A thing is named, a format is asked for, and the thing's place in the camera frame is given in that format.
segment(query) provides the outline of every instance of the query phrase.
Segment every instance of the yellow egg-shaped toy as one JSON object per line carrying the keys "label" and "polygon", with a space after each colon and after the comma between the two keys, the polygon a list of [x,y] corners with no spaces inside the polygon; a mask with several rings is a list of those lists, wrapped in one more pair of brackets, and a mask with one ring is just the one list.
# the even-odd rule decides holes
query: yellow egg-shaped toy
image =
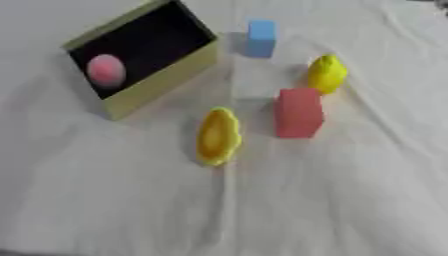
{"label": "yellow egg-shaped toy", "polygon": [[316,88],[321,94],[334,92],[342,85],[348,70],[334,54],[318,58],[308,69],[308,86]]}
{"label": "yellow egg-shaped toy", "polygon": [[229,161],[241,145],[239,129],[239,121],[230,109],[213,108],[205,117],[197,135],[198,159],[211,166]]}

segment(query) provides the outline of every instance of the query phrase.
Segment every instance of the white cloth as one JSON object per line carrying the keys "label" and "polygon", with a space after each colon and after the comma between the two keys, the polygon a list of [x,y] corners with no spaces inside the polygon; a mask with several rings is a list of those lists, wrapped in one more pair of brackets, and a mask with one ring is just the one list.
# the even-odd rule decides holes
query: white cloth
{"label": "white cloth", "polygon": [[[136,4],[0,2],[0,247],[448,255],[448,20],[434,4],[188,0],[235,52],[113,123],[76,97],[70,86],[86,82],[55,49]],[[235,32],[253,18],[277,22],[271,60],[238,54]],[[328,51],[350,78],[323,99],[324,126],[312,140],[275,138],[273,97]],[[194,127],[214,105],[234,107],[245,135],[223,170],[193,161]]]}

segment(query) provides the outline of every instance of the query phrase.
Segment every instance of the ball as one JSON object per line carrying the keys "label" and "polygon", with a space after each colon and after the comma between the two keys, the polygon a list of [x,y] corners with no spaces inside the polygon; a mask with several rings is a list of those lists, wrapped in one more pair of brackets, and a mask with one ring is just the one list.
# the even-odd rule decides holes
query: ball
{"label": "ball", "polygon": [[98,55],[87,64],[90,80],[103,89],[115,89],[126,79],[123,62],[109,54]]}

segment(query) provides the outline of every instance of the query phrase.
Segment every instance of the yellow box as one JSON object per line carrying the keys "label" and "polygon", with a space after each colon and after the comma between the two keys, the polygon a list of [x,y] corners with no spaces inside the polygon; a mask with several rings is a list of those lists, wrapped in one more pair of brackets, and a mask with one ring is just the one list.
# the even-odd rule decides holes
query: yellow box
{"label": "yellow box", "polygon": [[178,0],[154,0],[64,45],[86,78],[97,55],[125,65],[123,85],[90,82],[110,118],[118,120],[184,83],[217,60],[217,37]]}

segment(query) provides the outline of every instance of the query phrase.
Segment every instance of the red cube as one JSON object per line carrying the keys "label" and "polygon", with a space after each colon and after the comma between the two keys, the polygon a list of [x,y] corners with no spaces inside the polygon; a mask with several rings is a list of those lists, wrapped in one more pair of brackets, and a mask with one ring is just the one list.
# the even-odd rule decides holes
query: red cube
{"label": "red cube", "polygon": [[275,102],[275,122],[280,138],[312,138],[324,122],[319,91],[282,89]]}

